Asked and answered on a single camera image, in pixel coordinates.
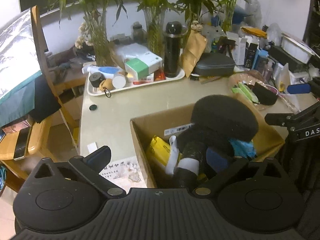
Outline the black neck pillow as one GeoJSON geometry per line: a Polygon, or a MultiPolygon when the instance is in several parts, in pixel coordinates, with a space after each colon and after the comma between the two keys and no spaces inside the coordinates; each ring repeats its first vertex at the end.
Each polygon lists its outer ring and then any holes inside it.
{"type": "Polygon", "coordinates": [[[234,150],[229,139],[208,127],[193,125],[177,136],[181,158],[174,170],[173,183],[176,188],[193,191],[197,178],[206,169],[206,152],[210,147],[233,157],[234,150]]]}

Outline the yellow duck wipes pack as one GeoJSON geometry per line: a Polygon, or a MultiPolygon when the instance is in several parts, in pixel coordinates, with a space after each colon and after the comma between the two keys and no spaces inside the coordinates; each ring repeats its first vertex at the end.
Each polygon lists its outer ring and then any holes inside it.
{"type": "Polygon", "coordinates": [[[158,136],[154,136],[146,149],[149,162],[165,168],[170,158],[170,145],[158,136]]]}

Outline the green wet wipes pack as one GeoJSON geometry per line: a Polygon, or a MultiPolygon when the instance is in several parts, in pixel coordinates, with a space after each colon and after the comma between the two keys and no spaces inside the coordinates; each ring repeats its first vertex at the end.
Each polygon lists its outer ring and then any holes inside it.
{"type": "Polygon", "coordinates": [[[259,104],[258,97],[252,92],[252,90],[248,87],[246,83],[238,82],[231,91],[234,94],[242,94],[244,97],[246,97],[249,101],[252,103],[259,104]]]}

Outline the brown cardboard box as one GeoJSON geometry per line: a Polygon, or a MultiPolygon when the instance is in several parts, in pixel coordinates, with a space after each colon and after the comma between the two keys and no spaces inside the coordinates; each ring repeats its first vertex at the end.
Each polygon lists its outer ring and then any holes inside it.
{"type": "Polygon", "coordinates": [[[254,147],[245,156],[254,161],[273,157],[284,145],[280,134],[241,94],[210,95],[195,104],[133,118],[131,134],[138,163],[148,187],[178,187],[174,169],[190,158],[194,148],[200,163],[206,164],[206,150],[234,157],[243,142],[254,147]]]}

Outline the black foam block on plate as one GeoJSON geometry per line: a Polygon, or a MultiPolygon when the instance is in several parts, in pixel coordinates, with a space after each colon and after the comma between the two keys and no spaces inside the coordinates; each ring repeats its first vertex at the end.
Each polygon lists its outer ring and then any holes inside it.
{"type": "Polygon", "coordinates": [[[272,106],[276,103],[278,96],[259,83],[255,83],[252,92],[258,97],[260,104],[272,106]]]}

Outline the dark green round cap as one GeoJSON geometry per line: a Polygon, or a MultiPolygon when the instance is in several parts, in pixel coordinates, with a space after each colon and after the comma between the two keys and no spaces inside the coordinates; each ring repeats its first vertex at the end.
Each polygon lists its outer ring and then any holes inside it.
{"type": "Polygon", "coordinates": [[[97,107],[97,105],[95,105],[95,104],[92,104],[92,105],[89,106],[89,110],[90,110],[90,111],[95,111],[95,110],[97,110],[97,109],[98,109],[98,107],[97,107]]]}

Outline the wooden chair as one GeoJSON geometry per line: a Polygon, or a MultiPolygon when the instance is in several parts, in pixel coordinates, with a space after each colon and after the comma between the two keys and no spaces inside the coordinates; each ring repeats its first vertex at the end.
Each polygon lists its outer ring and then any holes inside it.
{"type": "Polygon", "coordinates": [[[49,157],[53,161],[57,161],[57,158],[47,147],[49,130],[52,125],[52,115],[60,112],[67,128],[75,129],[79,125],[61,102],[57,89],[50,78],[45,56],[47,44],[42,30],[38,6],[32,7],[30,12],[36,55],[42,75],[35,79],[35,108],[30,112],[35,123],[31,127],[25,156],[29,157],[37,154],[42,158],[49,157]]]}

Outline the white pill bottle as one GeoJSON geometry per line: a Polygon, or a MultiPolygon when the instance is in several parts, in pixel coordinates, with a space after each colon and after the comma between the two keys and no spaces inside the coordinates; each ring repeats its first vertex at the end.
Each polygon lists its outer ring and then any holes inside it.
{"type": "Polygon", "coordinates": [[[126,76],[124,72],[117,72],[112,79],[112,85],[115,89],[124,88],[126,85],[126,76]]]}

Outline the white blue spray bottle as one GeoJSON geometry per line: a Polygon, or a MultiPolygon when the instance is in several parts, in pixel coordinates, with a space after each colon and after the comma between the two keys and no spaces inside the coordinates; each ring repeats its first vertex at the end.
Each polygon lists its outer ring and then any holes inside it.
{"type": "Polygon", "coordinates": [[[83,74],[94,74],[94,73],[100,73],[101,75],[104,76],[105,79],[113,79],[114,76],[121,71],[121,68],[119,67],[98,67],[98,66],[84,66],[82,67],[82,73],[83,74]]]}

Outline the grey zippered hard case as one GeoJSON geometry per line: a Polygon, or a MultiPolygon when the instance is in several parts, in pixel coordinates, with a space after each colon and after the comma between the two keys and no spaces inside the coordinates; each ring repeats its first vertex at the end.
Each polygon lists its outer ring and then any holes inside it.
{"type": "Polygon", "coordinates": [[[199,76],[228,76],[233,74],[235,62],[221,53],[203,53],[194,67],[199,76]]]}

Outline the glass vase with bamboo left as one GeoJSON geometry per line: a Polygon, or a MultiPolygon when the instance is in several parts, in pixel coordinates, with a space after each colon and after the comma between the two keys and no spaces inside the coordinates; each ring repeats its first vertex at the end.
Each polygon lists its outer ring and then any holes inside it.
{"type": "Polygon", "coordinates": [[[106,31],[106,13],[93,9],[89,15],[89,35],[98,66],[112,66],[109,41],[106,31]]]}

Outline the red packet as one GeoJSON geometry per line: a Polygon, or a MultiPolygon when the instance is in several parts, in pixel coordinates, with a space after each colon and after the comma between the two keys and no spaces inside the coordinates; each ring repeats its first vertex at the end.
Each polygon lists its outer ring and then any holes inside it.
{"type": "Polygon", "coordinates": [[[141,85],[141,84],[145,84],[145,83],[152,83],[152,82],[157,82],[157,81],[163,81],[165,80],[165,74],[163,72],[162,69],[159,69],[157,71],[155,71],[154,73],[138,80],[138,81],[133,81],[134,85],[141,85]]]}

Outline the brown paper bag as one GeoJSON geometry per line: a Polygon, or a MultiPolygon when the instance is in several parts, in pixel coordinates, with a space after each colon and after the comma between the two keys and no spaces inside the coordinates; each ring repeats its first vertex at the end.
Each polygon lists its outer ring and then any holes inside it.
{"type": "Polygon", "coordinates": [[[201,33],[191,30],[187,44],[180,56],[180,66],[189,77],[198,63],[207,45],[207,39],[201,33]]]}

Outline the black thermos bottle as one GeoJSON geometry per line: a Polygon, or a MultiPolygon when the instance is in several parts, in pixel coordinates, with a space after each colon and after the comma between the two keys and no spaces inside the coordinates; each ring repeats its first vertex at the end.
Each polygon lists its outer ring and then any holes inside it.
{"type": "Polygon", "coordinates": [[[164,74],[173,78],[178,74],[182,38],[187,28],[178,21],[168,22],[165,28],[164,74]]]}

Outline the glass vase with bamboo middle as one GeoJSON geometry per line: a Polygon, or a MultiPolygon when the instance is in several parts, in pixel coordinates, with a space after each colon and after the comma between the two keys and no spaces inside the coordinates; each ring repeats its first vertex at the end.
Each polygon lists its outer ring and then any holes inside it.
{"type": "Polygon", "coordinates": [[[163,25],[165,10],[157,7],[147,7],[144,10],[148,49],[154,54],[163,57],[164,35],[163,25]]]}

